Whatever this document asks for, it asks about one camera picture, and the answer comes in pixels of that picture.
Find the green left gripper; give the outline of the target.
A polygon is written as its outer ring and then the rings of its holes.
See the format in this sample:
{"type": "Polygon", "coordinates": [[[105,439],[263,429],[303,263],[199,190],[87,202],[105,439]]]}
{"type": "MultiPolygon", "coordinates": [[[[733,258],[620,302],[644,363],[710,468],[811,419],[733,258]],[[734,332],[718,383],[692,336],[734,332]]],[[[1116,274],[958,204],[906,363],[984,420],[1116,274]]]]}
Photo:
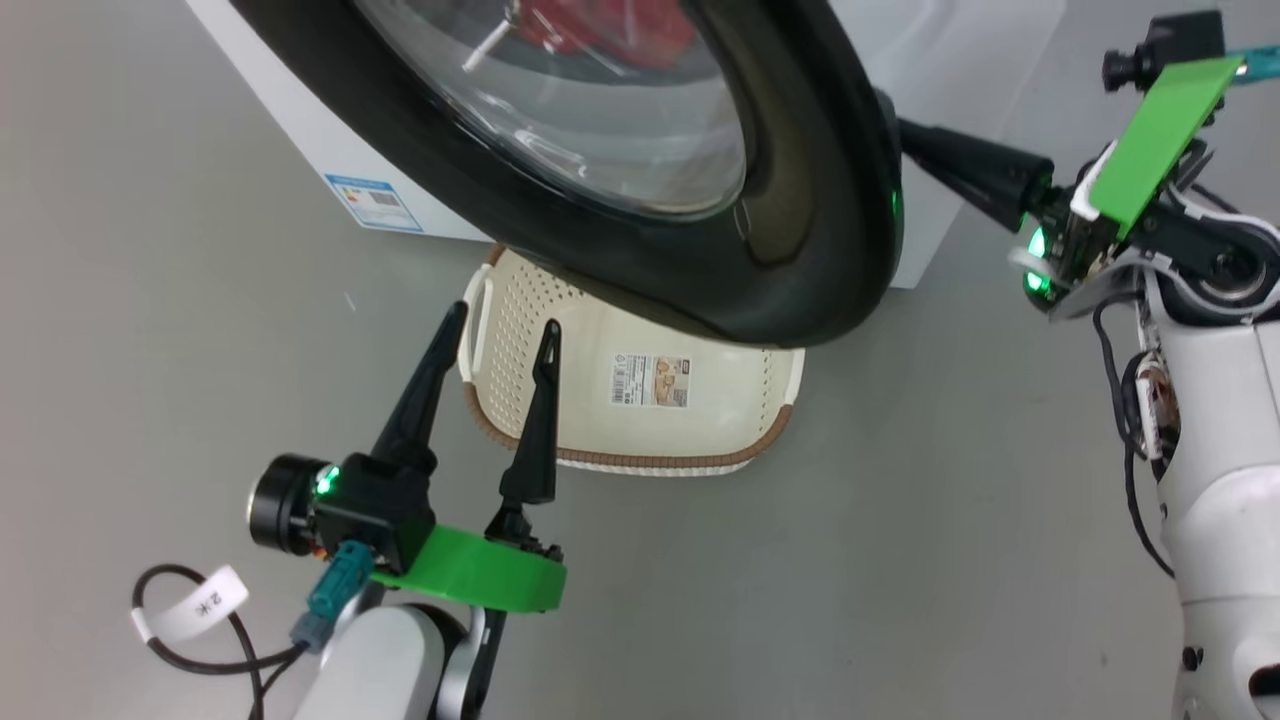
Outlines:
{"type": "Polygon", "coordinates": [[[567,570],[532,538],[527,506],[556,500],[561,341],[547,322],[532,363],[534,395],[515,457],[500,478],[500,506],[485,536],[443,527],[429,503],[436,455],[430,436],[454,366],[468,305],[452,304],[404,387],[371,456],[343,462],[275,457],[248,500],[256,544],[321,559],[328,568],[307,598],[338,612],[369,583],[500,612],[561,606],[567,570]]]}

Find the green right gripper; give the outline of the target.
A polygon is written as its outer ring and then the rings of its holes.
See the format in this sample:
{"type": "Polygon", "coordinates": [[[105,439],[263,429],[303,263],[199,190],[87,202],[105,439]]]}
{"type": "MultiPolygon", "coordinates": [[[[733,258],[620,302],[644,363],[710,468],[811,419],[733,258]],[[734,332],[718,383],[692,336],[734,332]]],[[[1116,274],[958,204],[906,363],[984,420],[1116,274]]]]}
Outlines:
{"type": "Polygon", "coordinates": [[[1048,158],[906,119],[902,152],[1006,231],[1037,217],[1030,242],[1010,259],[1027,299],[1052,318],[1087,314],[1151,273],[1197,316],[1243,322],[1247,219],[1198,209],[1185,191],[1210,159],[1196,149],[1201,129],[1247,73],[1244,55],[1166,64],[1120,137],[1056,204],[1048,158]]]}

